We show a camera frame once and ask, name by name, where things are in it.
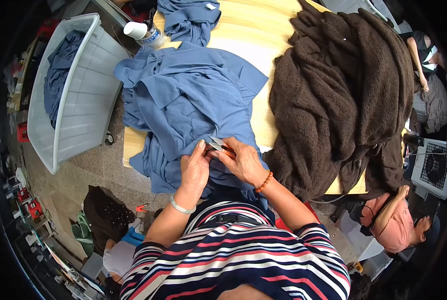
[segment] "brown knit sweater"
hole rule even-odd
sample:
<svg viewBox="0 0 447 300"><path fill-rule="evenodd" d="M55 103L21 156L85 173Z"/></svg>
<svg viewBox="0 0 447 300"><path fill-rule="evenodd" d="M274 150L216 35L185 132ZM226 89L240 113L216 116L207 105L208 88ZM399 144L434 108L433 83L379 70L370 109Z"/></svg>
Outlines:
<svg viewBox="0 0 447 300"><path fill-rule="evenodd" d="M366 180L396 189L413 99L407 46L366 10L334 14L299 2L294 47L276 58L269 102L279 135L264 159L303 201L322 196L337 174L346 194L369 161Z"/></svg>

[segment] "thread snips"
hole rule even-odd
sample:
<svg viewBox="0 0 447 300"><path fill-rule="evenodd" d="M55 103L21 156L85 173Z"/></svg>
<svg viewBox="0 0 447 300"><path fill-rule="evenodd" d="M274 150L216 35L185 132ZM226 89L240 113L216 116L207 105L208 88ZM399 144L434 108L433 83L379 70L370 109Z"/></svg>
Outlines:
<svg viewBox="0 0 447 300"><path fill-rule="evenodd" d="M207 144L212 146L215 150L227 154L231 159L235 159L237 157L235 151L224 141L216 138L215 136L209 136L209 138L212 139L212 141L208 142Z"/></svg>

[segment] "wooden table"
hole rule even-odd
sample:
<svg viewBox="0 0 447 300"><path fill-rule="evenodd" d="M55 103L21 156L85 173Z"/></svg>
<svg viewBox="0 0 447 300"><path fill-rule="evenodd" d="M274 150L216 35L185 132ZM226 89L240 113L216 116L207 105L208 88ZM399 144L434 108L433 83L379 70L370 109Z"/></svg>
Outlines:
<svg viewBox="0 0 447 300"><path fill-rule="evenodd" d="M319 11L328 11L323 6L306 0ZM274 58L291 47L287 40L294 29L289 22L302 10L297 0L220 0L221 17L210 34L209 48L232 52L253 64L268 81L253 100L251 119L256 143L259 146L273 147L278 131L275 118L269 107L269 92L274 82ZM155 24L163 32L165 19L162 14L155 15ZM162 48L178 47L180 42L170 42L166 37ZM129 159L142 152L146 133L129 127L124 132L125 167L131 168ZM326 194L341 194L339 178L328 188ZM365 172L350 194L366 193Z"/></svg>

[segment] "woman's right hand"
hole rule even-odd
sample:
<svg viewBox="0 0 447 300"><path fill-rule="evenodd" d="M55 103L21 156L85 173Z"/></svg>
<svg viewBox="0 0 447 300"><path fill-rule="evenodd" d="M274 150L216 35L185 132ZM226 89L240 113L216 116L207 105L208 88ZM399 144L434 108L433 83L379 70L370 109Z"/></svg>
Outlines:
<svg viewBox="0 0 447 300"><path fill-rule="evenodd" d="M222 139L236 154L235 160L220 151L211 151L209 155L218 158L236 177L256 189L262 186L269 172L264 169L254 147L239 142L235 137Z"/></svg>
<svg viewBox="0 0 447 300"><path fill-rule="evenodd" d="M425 92L429 91L429 84L427 83L427 79L425 78L424 74L419 75L420 78L420 84L422 85Z"/></svg>

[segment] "blue garment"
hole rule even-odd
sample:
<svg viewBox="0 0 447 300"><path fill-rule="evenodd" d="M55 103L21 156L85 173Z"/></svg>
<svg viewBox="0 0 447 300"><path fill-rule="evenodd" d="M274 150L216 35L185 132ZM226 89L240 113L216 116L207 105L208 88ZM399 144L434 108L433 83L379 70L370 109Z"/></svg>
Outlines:
<svg viewBox="0 0 447 300"><path fill-rule="evenodd" d="M47 58L50 68L48 68L43 85L43 106L45 112L50 116L50 124L54 129L65 81L84 37L85 32L70 31L60 42L57 49Z"/></svg>
<svg viewBox="0 0 447 300"><path fill-rule="evenodd" d="M130 165L151 179L153 193L173 193L180 186L180 161L201 139L234 136L257 149L251 128L252 99L268 78L230 52L182 42L179 48L143 47L119 62L114 75L123 81L124 123L149 131L142 153ZM242 190L255 200L254 188L235 177L219 160L210 161L211 184Z"/></svg>
<svg viewBox="0 0 447 300"><path fill-rule="evenodd" d="M211 4L215 9L207 8ZM157 10L165 16L164 32L174 41L206 46L210 31L220 19L217 0L158 0Z"/></svg>

